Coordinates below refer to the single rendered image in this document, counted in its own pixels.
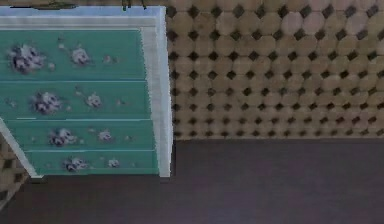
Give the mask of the green flowered chest of drawers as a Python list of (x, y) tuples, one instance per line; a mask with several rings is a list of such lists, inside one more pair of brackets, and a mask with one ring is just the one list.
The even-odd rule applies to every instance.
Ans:
[(33, 178), (170, 177), (165, 7), (0, 6), (0, 134)]

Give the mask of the black thin-legged object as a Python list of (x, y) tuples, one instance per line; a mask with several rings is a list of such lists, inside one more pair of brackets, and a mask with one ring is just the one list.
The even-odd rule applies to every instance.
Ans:
[[(145, 4), (144, 0), (140, 0), (141, 6), (144, 10), (147, 9), (147, 5)], [(121, 6), (124, 11), (126, 11), (128, 8), (132, 7), (132, 0), (121, 0)]]

